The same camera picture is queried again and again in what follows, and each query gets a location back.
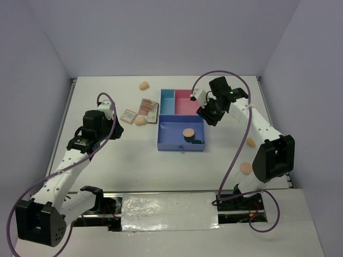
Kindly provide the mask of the dark green round compact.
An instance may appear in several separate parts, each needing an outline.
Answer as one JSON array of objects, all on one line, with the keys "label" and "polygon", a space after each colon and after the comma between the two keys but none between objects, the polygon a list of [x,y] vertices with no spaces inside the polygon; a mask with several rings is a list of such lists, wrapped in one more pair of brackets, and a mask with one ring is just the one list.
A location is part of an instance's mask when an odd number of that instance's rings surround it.
[{"label": "dark green round compact", "polygon": [[195,136],[193,135],[192,137],[184,137],[184,140],[186,142],[193,142],[195,140]]}]

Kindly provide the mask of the dark green compact front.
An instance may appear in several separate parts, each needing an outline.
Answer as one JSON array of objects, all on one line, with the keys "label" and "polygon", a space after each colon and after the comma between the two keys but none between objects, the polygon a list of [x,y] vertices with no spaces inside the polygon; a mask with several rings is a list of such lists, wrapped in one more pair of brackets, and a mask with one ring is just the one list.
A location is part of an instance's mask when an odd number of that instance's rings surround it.
[{"label": "dark green compact front", "polygon": [[201,140],[195,139],[192,141],[192,144],[203,144]]}]

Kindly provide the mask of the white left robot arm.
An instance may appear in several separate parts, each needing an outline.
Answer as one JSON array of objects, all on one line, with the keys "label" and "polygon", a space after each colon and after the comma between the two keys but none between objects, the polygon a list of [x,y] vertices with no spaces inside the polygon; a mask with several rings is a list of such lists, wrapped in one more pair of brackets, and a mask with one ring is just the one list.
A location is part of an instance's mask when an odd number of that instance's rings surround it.
[{"label": "white left robot arm", "polygon": [[80,173],[89,165],[108,140],[121,137],[124,129],[114,110],[90,110],[83,125],[67,145],[58,169],[29,200],[15,206],[18,237],[51,247],[63,239],[67,226],[90,210],[100,213],[105,208],[103,190],[84,186],[73,197],[68,193]]}]

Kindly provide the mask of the pink round powder puff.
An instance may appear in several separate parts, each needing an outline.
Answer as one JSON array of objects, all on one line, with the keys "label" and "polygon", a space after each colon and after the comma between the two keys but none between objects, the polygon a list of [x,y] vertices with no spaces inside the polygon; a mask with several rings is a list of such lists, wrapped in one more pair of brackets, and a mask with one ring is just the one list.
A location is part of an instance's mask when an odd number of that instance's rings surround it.
[{"label": "pink round powder puff", "polygon": [[190,137],[193,137],[194,135],[195,135],[195,131],[192,128],[186,128],[183,131],[183,136],[184,137],[190,138]]}]

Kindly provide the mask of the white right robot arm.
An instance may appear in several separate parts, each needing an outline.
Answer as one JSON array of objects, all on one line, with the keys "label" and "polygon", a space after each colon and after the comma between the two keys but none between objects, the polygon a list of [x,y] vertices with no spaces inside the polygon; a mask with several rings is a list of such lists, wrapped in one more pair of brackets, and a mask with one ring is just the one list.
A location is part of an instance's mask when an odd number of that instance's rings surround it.
[{"label": "white right robot arm", "polygon": [[[295,140],[291,135],[282,135],[253,107],[250,87],[239,75],[236,78],[245,85],[245,89],[232,89],[225,77],[219,77],[209,83],[212,98],[208,98],[203,89],[192,87],[190,99],[199,103],[197,114],[208,125],[216,126],[224,114],[230,114],[246,127],[240,146],[217,193],[218,201],[233,201],[236,208],[246,209],[252,202],[251,197],[262,192],[266,184],[293,170]],[[252,137],[258,146],[252,162],[252,172],[235,185],[231,196],[224,198],[221,195],[223,186],[248,137]]]}]

